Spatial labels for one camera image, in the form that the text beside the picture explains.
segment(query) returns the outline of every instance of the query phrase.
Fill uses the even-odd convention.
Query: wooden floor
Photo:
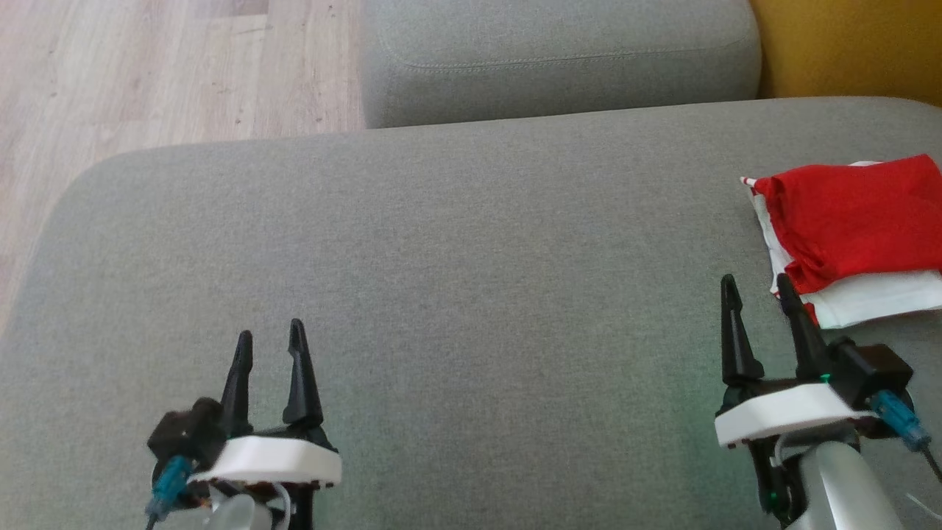
[[[143,148],[363,128],[360,0],[0,0],[0,331],[80,172]]]

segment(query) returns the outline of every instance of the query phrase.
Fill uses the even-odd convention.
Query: white cable
[[[771,464],[776,468],[782,467],[782,449],[785,447],[785,439],[791,433],[784,433],[775,441],[775,449],[771,452]]]
[[[278,491],[278,495],[281,496],[284,503],[284,518],[278,523],[275,530],[288,530],[288,525],[291,523],[291,510],[294,509],[294,506],[291,505],[291,495],[288,495],[288,490],[278,482],[271,483],[271,486],[275,488],[275,491]]]
[[[920,508],[926,510],[926,513],[928,513],[929,515],[935,517],[935,519],[936,519],[937,521],[942,521],[942,515],[939,515],[939,514],[933,512],[928,506],[924,505],[923,503],[921,503],[921,502],[919,501],[919,499],[917,499],[916,497],[914,497],[912,493],[906,493],[906,496],[909,497],[909,500],[910,500],[910,501],[916,503],[917,506],[919,506]]]

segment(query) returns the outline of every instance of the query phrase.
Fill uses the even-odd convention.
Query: yellow wall
[[[942,0],[752,0],[763,97],[886,95],[942,106]]]

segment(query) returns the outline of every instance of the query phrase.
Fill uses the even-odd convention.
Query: sofa cushion
[[[367,0],[372,127],[755,97],[747,0]]]
[[[738,177],[922,152],[942,110],[852,98],[112,158],[58,204],[0,343],[0,526],[142,527],[162,413],[218,398],[251,329],[251,420],[276,424],[298,317],[345,465],[321,527],[777,528],[713,431],[723,274],[769,376],[795,362]],[[915,367],[942,433],[942,316],[846,332]],[[903,497],[942,503],[919,457],[864,456],[932,522]]]

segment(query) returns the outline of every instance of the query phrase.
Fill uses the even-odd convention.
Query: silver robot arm
[[[906,386],[913,370],[885,345],[825,344],[784,274],[777,278],[791,324],[792,379],[764,379],[753,356],[732,275],[723,278],[720,445],[746,446],[763,511],[788,530],[896,530],[902,523],[860,455],[860,439],[900,438],[942,481]]]

